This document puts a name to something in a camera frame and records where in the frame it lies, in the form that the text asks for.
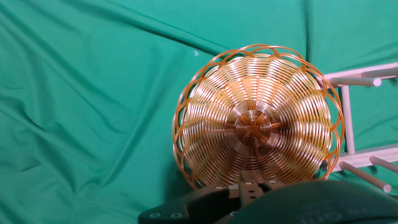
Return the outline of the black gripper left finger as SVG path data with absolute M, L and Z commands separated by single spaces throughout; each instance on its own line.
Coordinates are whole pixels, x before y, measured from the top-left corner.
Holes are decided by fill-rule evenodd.
M 260 197 L 260 187 L 255 178 L 255 172 L 242 171 L 239 182 L 239 198 L 241 206 L 249 205 Z

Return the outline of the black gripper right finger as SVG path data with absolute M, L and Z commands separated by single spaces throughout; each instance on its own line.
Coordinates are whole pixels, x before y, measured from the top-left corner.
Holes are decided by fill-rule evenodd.
M 260 172 L 254 172 L 254 179 L 260 185 L 268 190 L 277 190 L 285 186 L 277 177 L 271 177 L 266 179 Z

